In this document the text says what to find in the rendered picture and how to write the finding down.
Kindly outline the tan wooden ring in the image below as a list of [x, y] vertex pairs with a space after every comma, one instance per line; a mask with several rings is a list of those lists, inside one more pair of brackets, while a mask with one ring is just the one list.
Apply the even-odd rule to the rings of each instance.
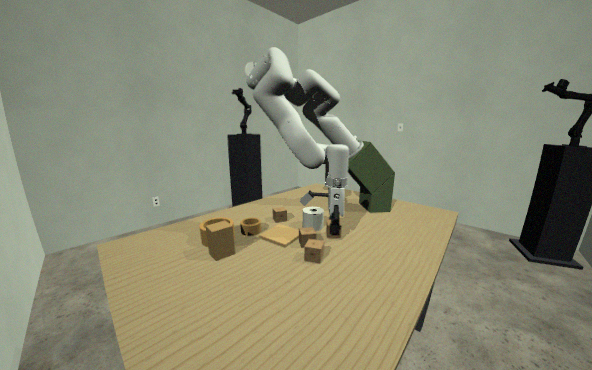
[[230, 223], [233, 226], [233, 234], [234, 234], [234, 240], [235, 240], [234, 222], [232, 219], [224, 218], [224, 217], [212, 218], [212, 219], [205, 220], [204, 222], [202, 222], [199, 225], [200, 226], [201, 241], [204, 246], [208, 247], [206, 226], [210, 225], [210, 224], [217, 223], [217, 222], [221, 222], [223, 220], [227, 221], [228, 223]]

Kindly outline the tan hollow ring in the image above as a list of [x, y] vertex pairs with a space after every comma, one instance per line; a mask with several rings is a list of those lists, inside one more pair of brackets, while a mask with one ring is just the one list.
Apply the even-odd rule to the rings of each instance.
[[258, 218], [245, 218], [240, 221], [240, 227], [241, 234], [246, 236], [254, 236], [261, 233], [261, 220]]

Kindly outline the brown cardboard carton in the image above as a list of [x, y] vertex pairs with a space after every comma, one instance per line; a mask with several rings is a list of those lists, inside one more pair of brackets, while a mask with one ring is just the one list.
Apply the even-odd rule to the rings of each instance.
[[328, 224], [328, 235], [327, 235], [327, 224], [326, 224], [327, 238], [341, 238], [341, 229], [342, 229], [341, 221], [340, 221], [340, 225], [339, 225], [339, 234], [338, 235], [330, 234], [330, 223], [331, 223], [331, 220], [327, 219], [327, 224]]
[[287, 221], [287, 210], [284, 207], [273, 208], [273, 219], [276, 223]]
[[304, 246], [304, 261], [321, 264], [323, 256], [324, 241], [308, 239], [306, 245]]
[[299, 243], [304, 248], [308, 239], [316, 239], [316, 232], [313, 227], [299, 228]]

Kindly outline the brown rectangular block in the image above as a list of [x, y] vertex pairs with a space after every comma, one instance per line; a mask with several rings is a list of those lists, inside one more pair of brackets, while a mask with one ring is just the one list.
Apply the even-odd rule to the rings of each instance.
[[215, 261], [235, 254], [233, 226], [227, 221], [206, 226], [209, 254]]

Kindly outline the light tan square board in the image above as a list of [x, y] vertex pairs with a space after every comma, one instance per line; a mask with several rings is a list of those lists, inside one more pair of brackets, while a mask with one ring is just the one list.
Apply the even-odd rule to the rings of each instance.
[[299, 238], [299, 230], [278, 224], [260, 234], [259, 238], [286, 248]]

